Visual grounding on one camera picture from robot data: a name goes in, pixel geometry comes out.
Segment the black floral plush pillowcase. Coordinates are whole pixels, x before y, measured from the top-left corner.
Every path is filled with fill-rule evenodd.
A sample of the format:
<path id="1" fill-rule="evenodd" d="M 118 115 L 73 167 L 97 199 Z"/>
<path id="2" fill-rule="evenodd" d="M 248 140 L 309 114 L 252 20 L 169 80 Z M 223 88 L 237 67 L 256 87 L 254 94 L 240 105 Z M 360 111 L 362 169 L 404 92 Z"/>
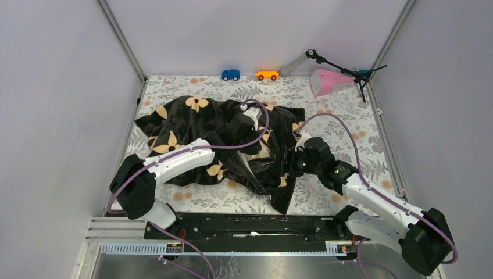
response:
<path id="1" fill-rule="evenodd" d="M 242 113 L 241 102 L 216 101 L 193 96 L 181 96 L 157 108 L 149 115 L 135 120 L 135 125 L 148 137 L 150 156 L 158 156 L 181 148 L 231 122 Z M 285 106 L 267 106 L 269 120 L 259 119 L 258 135 L 267 142 L 275 142 L 280 150 L 273 162 L 242 160 L 234 152 L 221 155 L 211 164 L 198 167 L 172 178 L 168 182 L 178 186 L 188 184 L 215 185 L 233 181 L 248 191 L 267 195 L 272 208 L 286 214 L 294 192 L 295 179 L 280 175 L 280 152 L 283 146 L 295 146 L 293 131 L 305 121 L 305 110 Z"/>

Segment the white quilted pillow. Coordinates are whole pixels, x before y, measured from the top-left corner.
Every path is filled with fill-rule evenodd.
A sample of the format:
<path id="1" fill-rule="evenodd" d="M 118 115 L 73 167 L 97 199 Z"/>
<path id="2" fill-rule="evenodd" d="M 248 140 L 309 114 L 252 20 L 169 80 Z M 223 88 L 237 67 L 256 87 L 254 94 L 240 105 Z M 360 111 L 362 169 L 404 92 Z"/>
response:
<path id="1" fill-rule="evenodd" d="M 262 162 L 273 162 L 279 153 L 280 147 L 275 142 L 267 142 L 265 140 L 260 140 L 257 143 L 258 152 L 255 154 L 247 154 L 244 152 L 239 152 L 247 161 L 262 161 Z"/>

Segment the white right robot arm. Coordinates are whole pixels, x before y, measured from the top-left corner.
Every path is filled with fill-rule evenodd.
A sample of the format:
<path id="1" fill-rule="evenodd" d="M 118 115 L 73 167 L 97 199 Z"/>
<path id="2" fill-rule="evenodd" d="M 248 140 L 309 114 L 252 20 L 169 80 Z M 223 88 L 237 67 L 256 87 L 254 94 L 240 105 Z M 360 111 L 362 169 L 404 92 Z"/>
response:
<path id="1" fill-rule="evenodd" d="M 346 206 L 335 215 L 334 234 L 368 238 L 399 253 L 416 272 L 430 276 L 453 251 L 446 218 L 436 208 L 421 209 L 380 192 L 355 166 L 335 159 L 320 137 L 302 136 L 281 150 L 281 169 L 289 176 L 316 175 L 328 189 L 368 208 L 368 215 Z"/>

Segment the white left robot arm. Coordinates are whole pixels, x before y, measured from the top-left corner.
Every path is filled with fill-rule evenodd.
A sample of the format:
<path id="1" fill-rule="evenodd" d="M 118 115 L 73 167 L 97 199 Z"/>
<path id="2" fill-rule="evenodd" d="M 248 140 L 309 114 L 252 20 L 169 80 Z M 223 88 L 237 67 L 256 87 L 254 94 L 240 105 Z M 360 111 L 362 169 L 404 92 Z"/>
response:
<path id="1" fill-rule="evenodd" d="M 112 201 L 118 202 L 121 209 L 108 207 L 108 213 L 153 222 L 165 238 L 175 238 L 181 225 L 172 207 L 156 200 L 156 186 L 209 165 L 221 155 L 251 147 L 259 140 L 260 116 L 260 110 L 253 108 L 235 116 L 222 129 L 174 151 L 147 159 L 140 159 L 136 154 L 126 157 L 109 186 Z"/>

